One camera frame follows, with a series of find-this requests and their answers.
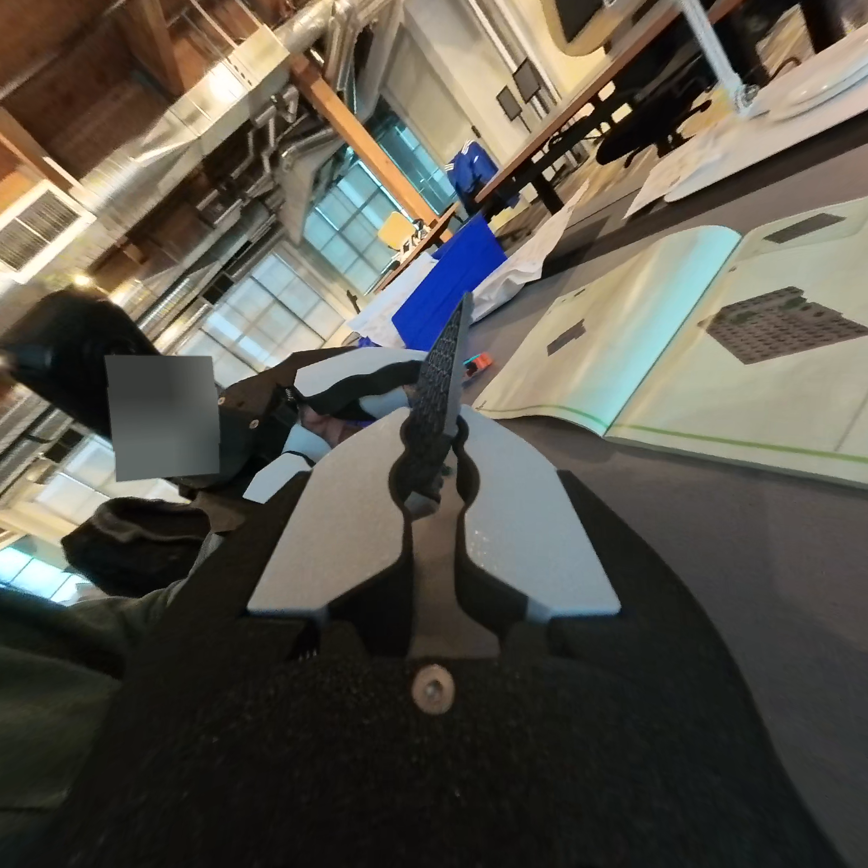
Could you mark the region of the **paned glass window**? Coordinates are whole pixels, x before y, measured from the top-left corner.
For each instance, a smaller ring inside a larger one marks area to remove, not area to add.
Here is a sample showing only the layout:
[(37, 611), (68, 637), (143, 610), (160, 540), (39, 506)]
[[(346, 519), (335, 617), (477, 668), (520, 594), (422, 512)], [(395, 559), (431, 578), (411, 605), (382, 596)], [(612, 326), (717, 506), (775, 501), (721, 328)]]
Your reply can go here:
[(178, 354), (211, 358), (216, 383), (227, 387), (292, 353), (324, 347), (344, 322), (307, 278), (272, 252), (228, 289)]

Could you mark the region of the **white ceiling air vent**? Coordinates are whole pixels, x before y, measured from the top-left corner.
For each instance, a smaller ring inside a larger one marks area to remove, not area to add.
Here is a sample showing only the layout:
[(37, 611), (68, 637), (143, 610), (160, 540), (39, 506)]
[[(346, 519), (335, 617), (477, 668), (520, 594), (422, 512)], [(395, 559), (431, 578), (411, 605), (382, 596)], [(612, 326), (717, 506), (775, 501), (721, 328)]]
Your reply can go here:
[(39, 181), (1, 213), (2, 276), (29, 283), (93, 223), (95, 216), (76, 199)]

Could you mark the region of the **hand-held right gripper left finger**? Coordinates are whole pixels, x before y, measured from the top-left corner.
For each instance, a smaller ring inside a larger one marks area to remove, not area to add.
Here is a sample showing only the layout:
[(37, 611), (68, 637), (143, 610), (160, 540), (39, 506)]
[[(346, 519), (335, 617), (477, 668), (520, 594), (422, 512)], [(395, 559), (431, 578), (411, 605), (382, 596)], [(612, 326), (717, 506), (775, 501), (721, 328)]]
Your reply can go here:
[(247, 612), (323, 623), (406, 552), (409, 524), (390, 474), (408, 410), (354, 434), (312, 469), (247, 603)]

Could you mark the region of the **black office chair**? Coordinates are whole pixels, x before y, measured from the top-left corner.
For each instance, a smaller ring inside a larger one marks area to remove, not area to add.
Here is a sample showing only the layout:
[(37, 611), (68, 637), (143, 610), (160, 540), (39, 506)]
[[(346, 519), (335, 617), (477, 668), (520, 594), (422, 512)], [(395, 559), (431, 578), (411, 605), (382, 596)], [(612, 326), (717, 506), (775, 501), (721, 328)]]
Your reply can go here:
[(680, 125), (710, 107), (709, 99), (700, 103), (698, 108), (693, 107), (695, 101), (708, 90), (708, 85), (690, 81), (683, 87), (673, 86), (650, 95), (602, 136), (594, 155), (596, 162), (603, 166), (626, 157), (628, 165), (649, 146), (657, 148), (659, 157), (678, 148), (686, 141), (679, 133)]

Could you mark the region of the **silver ventilation duct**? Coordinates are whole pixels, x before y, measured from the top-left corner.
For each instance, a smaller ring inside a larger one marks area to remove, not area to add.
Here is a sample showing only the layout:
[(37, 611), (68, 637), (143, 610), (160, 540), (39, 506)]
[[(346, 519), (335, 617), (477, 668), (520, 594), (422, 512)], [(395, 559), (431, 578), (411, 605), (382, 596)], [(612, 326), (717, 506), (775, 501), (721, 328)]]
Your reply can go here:
[(124, 196), (154, 193), (183, 159), (198, 163), (251, 119), (287, 70), (288, 61), (326, 39), (324, 77), (343, 87), (359, 33), (388, 2), (310, 2), (276, 29), (259, 26), (148, 131), (116, 149), (73, 188), (88, 211), (121, 208)]

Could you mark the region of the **blue plastic bin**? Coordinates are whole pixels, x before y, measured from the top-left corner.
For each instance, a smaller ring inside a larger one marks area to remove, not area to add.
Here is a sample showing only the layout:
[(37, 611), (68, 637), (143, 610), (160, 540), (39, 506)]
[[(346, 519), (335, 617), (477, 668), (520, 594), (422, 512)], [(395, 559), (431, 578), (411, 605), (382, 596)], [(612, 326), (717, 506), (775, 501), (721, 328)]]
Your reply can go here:
[(404, 347), (427, 352), (462, 297), (506, 260), (504, 249), (480, 212), (440, 249), (436, 264), (392, 316)]

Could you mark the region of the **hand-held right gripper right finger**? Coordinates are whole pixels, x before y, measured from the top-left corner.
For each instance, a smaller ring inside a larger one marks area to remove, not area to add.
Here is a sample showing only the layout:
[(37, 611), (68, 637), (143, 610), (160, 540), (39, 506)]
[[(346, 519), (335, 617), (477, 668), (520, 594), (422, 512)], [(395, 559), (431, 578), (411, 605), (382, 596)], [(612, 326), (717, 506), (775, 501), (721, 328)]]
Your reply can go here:
[(456, 594), (481, 624), (609, 617), (622, 604), (556, 467), (473, 409), (459, 417)]

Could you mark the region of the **wooden ceiling beam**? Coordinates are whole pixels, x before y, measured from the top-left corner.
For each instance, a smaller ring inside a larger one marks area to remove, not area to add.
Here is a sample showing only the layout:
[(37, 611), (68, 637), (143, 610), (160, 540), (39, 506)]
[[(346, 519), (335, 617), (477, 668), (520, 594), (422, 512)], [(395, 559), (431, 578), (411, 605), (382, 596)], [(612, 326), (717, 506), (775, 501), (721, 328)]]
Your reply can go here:
[(307, 56), (291, 56), (288, 61), (288, 71), (299, 92), (338, 136), (353, 149), (365, 167), (411, 218), (421, 219), (428, 226), (437, 223), (449, 226), (451, 218), (449, 216), (444, 218), (435, 213), (368, 133), (363, 123), (332, 91), (319, 69)]

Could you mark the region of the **yellow chair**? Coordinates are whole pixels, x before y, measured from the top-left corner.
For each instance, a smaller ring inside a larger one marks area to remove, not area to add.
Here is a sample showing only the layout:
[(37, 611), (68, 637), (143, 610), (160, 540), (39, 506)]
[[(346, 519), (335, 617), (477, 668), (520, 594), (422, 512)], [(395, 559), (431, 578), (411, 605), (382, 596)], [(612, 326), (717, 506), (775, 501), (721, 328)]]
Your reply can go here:
[(395, 255), (405, 255), (422, 240), (428, 229), (424, 220), (412, 220), (402, 211), (394, 211), (377, 231), (377, 238)]

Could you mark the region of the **person's left hand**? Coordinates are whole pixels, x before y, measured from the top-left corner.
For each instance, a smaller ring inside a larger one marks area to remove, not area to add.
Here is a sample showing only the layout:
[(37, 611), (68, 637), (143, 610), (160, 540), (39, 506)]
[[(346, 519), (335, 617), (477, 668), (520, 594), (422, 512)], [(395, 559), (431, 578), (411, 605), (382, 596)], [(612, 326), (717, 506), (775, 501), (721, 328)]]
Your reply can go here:
[(358, 422), (322, 415), (307, 405), (299, 407), (298, 421), (307, 431), (322, 439), (331, 449), (363, 430), (363, 425)]

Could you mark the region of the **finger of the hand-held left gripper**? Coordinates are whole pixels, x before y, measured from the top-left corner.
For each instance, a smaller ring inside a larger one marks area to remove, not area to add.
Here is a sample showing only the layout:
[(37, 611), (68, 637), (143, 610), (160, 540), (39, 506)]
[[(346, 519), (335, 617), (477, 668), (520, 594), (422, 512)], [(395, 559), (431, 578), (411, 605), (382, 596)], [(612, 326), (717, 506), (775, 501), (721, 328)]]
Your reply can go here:
[(372, 424), (397, 410), (408, 409), (414, 398), (414, 390), (390, 390), (380, 395), (362, 396), (358, 399), (359, 407), (365, 415), (362, 424)]
[(322, 415), (365, 416), (359, 398), (390, 390), (414, 390), (427, 353), (379, 346), (342, 348), (329, 358), (298, 367), (293, 408)]

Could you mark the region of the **dark grey studded brick plate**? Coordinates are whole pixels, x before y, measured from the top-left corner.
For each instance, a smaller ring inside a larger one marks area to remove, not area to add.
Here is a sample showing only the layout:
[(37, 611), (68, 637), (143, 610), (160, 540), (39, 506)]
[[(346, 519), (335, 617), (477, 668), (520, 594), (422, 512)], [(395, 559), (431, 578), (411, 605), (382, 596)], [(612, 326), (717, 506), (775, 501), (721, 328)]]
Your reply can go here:
[(439, 508), (443, 468), (458, 436), (464, 359), (472, 322), (469, 292), (422, 364), (410, 413), (401, 427), (405, 451), (394, 473), (397, 500), (412, 518)]

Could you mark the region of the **open instruction booklet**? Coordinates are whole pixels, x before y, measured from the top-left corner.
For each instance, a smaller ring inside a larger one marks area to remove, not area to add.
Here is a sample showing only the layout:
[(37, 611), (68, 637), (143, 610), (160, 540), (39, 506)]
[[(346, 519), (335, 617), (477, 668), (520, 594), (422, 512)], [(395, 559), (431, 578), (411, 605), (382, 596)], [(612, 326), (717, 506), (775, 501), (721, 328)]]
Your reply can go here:
[(866, 488), (867, 201), (667, 234), (557, 298), (474, 408)]

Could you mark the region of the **white printed paper sheet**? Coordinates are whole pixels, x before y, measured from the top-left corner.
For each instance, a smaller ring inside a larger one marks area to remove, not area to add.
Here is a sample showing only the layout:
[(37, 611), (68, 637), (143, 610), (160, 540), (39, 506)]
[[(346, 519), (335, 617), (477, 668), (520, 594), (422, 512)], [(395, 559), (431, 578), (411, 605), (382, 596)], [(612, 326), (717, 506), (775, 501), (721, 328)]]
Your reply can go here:
[(629, 219), (660, 200), (677, 200), (740, 173), (774, 151), (774, 109), (727, 114), (661, 159), (625, 211)]

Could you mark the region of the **blue striped jacket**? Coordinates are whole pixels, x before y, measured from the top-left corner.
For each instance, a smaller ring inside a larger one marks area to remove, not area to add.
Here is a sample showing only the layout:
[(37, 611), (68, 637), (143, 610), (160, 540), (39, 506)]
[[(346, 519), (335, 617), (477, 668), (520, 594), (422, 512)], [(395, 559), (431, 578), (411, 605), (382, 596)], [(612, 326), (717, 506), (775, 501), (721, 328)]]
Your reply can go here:
[(469, 139), (443, 169), (467, 216), (475, 216), (480, 209), (475, 197), (498, 173), (493, 158), (476, 139)]

